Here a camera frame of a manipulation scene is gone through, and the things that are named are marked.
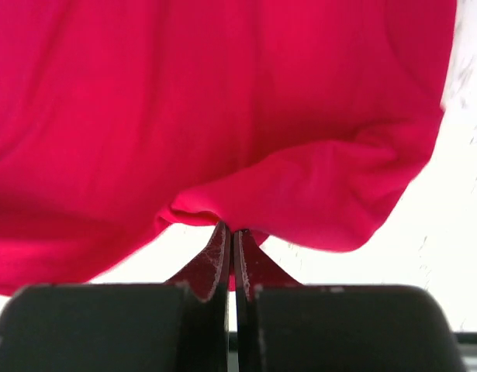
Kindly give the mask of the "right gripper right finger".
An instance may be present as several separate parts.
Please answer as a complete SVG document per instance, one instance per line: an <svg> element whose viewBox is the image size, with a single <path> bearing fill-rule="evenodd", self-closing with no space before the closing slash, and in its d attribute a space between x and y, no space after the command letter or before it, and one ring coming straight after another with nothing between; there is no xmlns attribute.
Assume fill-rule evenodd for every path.
<svg viewBox="0 0 477 372"><path fill-rule="evenodd" d="M439 304L404 285L305 285L233 235L242 371L463 371Z"/></svg>

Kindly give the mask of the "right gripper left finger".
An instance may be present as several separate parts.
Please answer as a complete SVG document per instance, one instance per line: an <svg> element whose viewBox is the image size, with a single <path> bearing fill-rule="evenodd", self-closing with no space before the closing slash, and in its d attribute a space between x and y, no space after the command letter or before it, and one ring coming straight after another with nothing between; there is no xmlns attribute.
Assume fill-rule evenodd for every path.
<svg viewBox="0 0 477 372"><path fill-rule="evenodd" d="M0 371L225 371L229 230L161 284L36 285L0 315Z"/></svg>

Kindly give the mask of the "crimson red t shirt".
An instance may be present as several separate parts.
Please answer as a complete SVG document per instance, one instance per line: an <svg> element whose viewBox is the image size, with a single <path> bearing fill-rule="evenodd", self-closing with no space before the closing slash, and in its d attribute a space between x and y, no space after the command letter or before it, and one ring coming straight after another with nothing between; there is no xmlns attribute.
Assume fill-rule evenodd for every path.
<svg viewBox="0 0 477 372"><path fill-rule="evenodd" d="M431 158L454 1L0 1L0 295L174 223L350 252Z"/></svg>

